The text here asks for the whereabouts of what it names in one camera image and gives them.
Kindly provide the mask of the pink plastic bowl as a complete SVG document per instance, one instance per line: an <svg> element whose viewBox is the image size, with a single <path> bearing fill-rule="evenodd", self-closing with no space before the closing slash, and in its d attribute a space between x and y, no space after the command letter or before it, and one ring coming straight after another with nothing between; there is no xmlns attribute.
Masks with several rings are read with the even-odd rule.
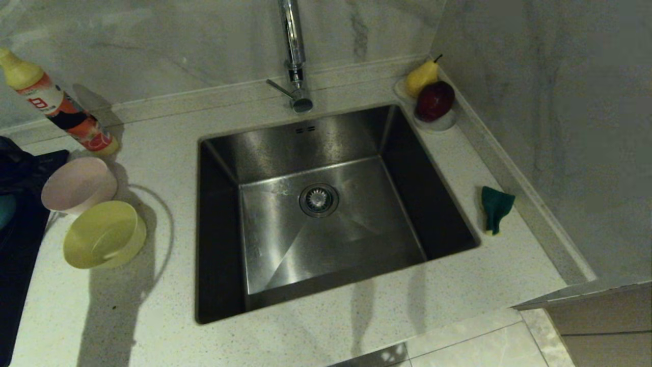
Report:
<svg viewBox="0 0 652 367"><path fill-rule="evenodd" d="M79 216L112 200L116 192L117 179L105 161L85 156L56 170L44 184L40 199L49 211Z"/></svg>

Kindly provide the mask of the blue plastic bowl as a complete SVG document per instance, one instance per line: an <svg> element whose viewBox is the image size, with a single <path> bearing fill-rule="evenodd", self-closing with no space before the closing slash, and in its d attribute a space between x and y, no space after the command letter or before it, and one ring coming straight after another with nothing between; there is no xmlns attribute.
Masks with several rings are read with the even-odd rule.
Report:
<svg viewBox="0 0 652 367"><path fill-rule="evenodd" d="M14 217L18 206L15 195L0 195L0 231L2 231Z"/></svg>

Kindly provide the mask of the yellow and green sponge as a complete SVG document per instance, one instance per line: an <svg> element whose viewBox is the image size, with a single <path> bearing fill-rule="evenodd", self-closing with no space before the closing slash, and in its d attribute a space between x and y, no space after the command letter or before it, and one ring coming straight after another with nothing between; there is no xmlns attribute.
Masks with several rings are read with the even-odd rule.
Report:
<svg viewBox="0 0 652 367"><path fill-rule="evenodd" d="M480 191L482 208L486 215L485 230L487 234L498 235L501 220L507 216L515 202L515 195L503 193L484 186Z"/></svg>

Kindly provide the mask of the dark red apple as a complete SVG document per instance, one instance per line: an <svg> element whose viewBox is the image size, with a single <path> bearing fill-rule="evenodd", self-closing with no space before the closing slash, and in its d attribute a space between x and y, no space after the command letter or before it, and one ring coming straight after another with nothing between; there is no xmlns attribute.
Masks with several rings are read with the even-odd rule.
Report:
<svg viewBox="0 0 652 367"><path fill-rule="evenodd" d="M452 109L454 88L445 81L428 84L422 88L415 105L415 116L424 122L433 122Z"/></svg>

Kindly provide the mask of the yellow detergent bottle red label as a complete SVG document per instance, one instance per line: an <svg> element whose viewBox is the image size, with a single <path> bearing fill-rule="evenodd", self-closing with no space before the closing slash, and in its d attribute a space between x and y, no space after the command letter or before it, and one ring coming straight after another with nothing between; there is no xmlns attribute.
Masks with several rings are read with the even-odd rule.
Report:
<svg viewBox="0 0 652 367"><path fill-rule="evenodd" d="M39 65L22 60L7 48L0 48L0 67L3 69L6 84L12 90L84 149L99 156L112 155L117 151L117 138L107 132L95 116L52 81Z"/></svg>

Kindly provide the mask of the black induction cooktop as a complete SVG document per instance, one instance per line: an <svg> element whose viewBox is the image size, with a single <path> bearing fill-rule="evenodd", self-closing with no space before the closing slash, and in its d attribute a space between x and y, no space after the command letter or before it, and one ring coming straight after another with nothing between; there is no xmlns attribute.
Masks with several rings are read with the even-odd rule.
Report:
<svg viewBox="0 0 652 367"><path fill-rule="evenodd" d="M15 211L2 225L0 211L0 367L9 367L26 295L50 216L42 204L44 184L68 160L65 149L24 153L14 178L0 177L0 198L12 197Z"/></svg>

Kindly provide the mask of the chrome faucet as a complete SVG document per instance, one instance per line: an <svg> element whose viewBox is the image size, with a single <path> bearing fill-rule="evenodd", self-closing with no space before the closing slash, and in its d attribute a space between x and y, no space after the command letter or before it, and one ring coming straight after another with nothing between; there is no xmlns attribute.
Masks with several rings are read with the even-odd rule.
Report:
<svg viewBox="0 0 652 367"><path fill-rule="evenodd" d="M287 59L285 67L292 89L290 91L281 87L274 81L267 79L265 82L275 90L289 98L289 105L296 114L312 111L313 101L308 90L304 72L306 55L301 28L300 10L296 0L277 0L280 18L284 31L284 40L287 46Z"/></svg>

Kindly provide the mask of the yellow pear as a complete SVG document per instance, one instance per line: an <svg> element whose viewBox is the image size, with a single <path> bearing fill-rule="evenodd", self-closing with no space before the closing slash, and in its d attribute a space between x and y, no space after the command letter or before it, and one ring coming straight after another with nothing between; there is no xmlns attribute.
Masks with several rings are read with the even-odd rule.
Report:
<svg viewBox="0 0 652 367"><path fill-rule="evenodd" d="M405 78L405 92L411 98L417 98L421 90L439 79L440 66L438 61L443 54L433 60L427 60L422 65L412 70Z"/></svg>

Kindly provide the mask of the yellow plastic bowl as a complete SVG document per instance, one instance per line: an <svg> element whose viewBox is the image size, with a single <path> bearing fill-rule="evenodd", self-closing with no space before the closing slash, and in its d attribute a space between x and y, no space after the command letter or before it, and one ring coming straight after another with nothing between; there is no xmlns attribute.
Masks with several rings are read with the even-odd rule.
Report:
<svg viewBox="0 0 652 367"><path fill-rule="evenodd" d="M81 214L63 242L63 256L75 269L114 269L131 261L147 237L145 221L132 205L107 201Z"/></svg>

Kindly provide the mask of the stainless steel sink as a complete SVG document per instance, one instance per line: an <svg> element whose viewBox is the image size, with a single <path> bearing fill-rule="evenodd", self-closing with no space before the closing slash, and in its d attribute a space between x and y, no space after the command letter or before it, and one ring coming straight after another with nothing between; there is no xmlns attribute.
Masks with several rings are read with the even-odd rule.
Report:
<svg viewBox="0 0 652 367"><path fill-rule="evenodd" d="M319 182L339 205L310 218ZM197 193L201 325L480 244L395 104L200 140Z"/></svg>

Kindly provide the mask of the small white dish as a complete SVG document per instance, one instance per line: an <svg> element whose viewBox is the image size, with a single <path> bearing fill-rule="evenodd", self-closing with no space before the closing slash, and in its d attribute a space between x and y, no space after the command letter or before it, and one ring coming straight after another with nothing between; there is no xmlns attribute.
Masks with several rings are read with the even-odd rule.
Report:
<svg viewBox="0 0 652 367"><path fill-rule="evenodd" d="M453 109L455 101L452 105L452 109L450 109L450 111L447 112L447 114L445 114L443 117L436 119L433 122L424 122L415 116L414 112L417 103L417 98L411 98L406 94L405 77L403 77L398 82L396 82L396 84L394 85L394 93L396 93L396 95L400 98L400 100L406 104L406 108L409 111L410 116L413 118L415 124L419 128L426 130L427 132L436 132L436 133L445 132L446 130L452 128L456 123L457 116L456 116L456 112Z"/></svg>

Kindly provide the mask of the metal sink drain strainer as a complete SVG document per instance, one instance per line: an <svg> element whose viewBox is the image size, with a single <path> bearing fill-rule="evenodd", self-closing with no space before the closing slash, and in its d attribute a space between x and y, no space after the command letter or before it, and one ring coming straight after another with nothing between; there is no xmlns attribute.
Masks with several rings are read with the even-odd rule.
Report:
<svg viewBox="0 0 652 367"><path fill-rule="evenodd" d="M298 202L303 213L310 218L326 218L338 208L339 198L333 186L319 182L305 187Z"/></svg>

